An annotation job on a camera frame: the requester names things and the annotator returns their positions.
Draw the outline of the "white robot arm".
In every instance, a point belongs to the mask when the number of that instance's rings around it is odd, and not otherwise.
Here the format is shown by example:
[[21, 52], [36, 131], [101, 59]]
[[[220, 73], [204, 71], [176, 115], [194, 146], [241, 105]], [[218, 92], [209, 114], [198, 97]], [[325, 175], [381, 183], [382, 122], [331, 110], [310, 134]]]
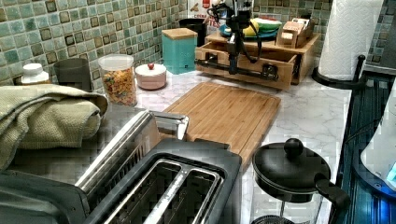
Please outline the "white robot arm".
[[[383, 2], [332, 0], [318, 63], [320, 78], [346, 84], [350, 84], [354, 77], [363, 79], [362, 72], [356, 70], [358, 57], [368, 54]], [[292, 129], [296, 128], [303, 142], [329, 163], [332, 172], [336, 172], [346, 129], [341, 123], [347, 119], [345, 109], [346, 103], [352, 100], [351, 93], [308, 82], [288, 93], [283, 100], [281, 115], [264, 141], [277, 140], [277, 131], [292, 137]], [[385, 110], [368, 145], [358, 151], [358, 165], [365, 177], [395, 187], [395, 114], [392, 110]]]

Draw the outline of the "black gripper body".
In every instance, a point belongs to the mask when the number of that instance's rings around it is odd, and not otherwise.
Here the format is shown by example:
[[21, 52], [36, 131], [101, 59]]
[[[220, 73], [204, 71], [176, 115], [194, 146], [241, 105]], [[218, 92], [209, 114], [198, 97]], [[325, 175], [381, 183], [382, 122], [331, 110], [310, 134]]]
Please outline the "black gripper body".
[[231, 29], [231, 36], [227, 40], [226, 49], [229, 53], [229, 74], [235, 75], [239, 54], [246, 53], [244, 30], [250, 25], [252, 0], [232, 0], [232, 3], [227, 11], [226, 24]]

